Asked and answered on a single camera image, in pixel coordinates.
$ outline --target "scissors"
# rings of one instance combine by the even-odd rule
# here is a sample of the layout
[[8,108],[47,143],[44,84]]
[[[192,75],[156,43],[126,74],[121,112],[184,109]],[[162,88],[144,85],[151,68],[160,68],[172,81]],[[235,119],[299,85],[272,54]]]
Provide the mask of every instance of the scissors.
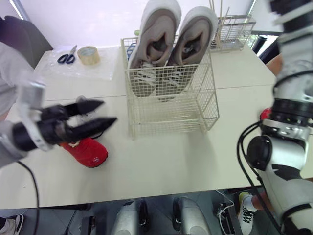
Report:
[[64,54],[58,59],[58,63],[60,64],[71,64],[75,61],[74,52],[76,51],[77,45],[73,47],[72,50],[70,50],[69,54]]

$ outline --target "tape roll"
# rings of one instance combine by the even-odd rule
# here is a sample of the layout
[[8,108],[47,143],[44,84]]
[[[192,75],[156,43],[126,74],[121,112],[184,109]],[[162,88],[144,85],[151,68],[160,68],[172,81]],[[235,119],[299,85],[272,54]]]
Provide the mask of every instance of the tape roll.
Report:
[[84,65],[94,65],[100,61],[100,56],[95,47],[82,47],[77,51],[77,55]]

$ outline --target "clear plastic bag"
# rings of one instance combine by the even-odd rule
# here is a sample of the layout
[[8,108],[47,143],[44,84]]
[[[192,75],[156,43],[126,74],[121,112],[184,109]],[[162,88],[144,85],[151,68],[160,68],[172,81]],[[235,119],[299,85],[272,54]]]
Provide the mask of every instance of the clear plastic bag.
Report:
[[52,51],[44,62],[40,74],[43,76],[66,76],[75,79],[112,80],[120,47],[98,48],[100,61],[95,65],[84,65],[75,52],[75,61],[72,64],[59,64],[60,56],[70,50],[58,49]]

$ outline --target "blue scissors handle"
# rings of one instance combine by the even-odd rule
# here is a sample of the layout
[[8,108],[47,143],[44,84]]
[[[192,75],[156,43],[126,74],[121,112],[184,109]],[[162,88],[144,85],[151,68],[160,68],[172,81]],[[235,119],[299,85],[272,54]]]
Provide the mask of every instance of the blue scissors handle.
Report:
[[71,64],[75,61],[75,56],[73,54],[69,55],[69,54],[64,54],[62,55],[59,59],[58,59],[58,63],[60,64]]

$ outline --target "red slipper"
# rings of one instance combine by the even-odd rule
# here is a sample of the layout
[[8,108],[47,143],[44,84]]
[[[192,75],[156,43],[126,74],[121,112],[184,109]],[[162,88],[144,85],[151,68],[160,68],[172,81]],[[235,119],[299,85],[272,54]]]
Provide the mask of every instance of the red slipper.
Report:
[[101,165],[108,157],[107,149],[99,142],[87,138],[77,143],[60,143],[82,165],[90,168]]

